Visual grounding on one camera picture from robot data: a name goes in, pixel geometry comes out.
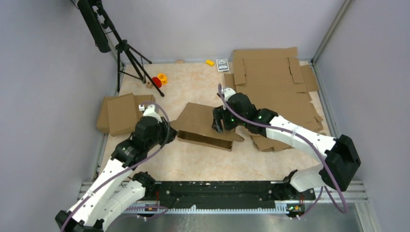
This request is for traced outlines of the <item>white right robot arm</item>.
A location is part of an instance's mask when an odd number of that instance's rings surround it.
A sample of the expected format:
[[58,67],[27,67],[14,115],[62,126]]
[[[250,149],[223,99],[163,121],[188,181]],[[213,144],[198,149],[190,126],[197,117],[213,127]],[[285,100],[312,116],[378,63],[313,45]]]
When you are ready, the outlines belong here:
[[346,191],[358,168],[360,158],[349,136],[338,138],[322,135],[288,121],[272,110],[258,109],[248,96],[226,88],[220,94],[223,104],[212,110],[212,128],[218,133],[238,126],[250,133],[296,148],[315,158],[319,165],[296,170],[285,179],[283,192],[289,199],[297,199],[305,190],[330,187]]

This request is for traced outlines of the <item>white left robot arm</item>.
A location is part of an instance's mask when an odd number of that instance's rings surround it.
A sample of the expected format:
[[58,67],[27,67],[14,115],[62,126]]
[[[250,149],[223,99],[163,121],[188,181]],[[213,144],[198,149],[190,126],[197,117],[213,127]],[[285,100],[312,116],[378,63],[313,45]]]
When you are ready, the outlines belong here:
[[135,174],[119,193],[115,190],[139,165],[172,142],[176,134],[167,116],[144,114],[135,131],[116,146],[88,191],[70,209],[57,213],[55,221],[60,231],[103,232],[134,202],[151,199],[155,179],[147,172]]

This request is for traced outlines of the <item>large cardboard box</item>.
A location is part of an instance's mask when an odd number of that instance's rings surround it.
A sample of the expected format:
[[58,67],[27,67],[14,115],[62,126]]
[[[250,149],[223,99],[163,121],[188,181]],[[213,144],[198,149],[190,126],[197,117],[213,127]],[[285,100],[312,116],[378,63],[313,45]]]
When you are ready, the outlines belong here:
[[178,140],[225,151],[231,151],[234,142],[245,140],[234,130],[214,130],[212,110],[212,106],[188,102],[178,118],[171,121],[171,127],[178,131]]

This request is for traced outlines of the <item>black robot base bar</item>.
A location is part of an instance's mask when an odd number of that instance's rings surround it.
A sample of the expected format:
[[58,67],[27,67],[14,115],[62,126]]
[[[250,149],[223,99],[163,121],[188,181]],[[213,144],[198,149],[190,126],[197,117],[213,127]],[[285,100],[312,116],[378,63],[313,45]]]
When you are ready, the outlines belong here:
[[169,209],[268,209],[278,201],[314,200],[313,189],[298,192],[282,181],[162,181],[141,199]]

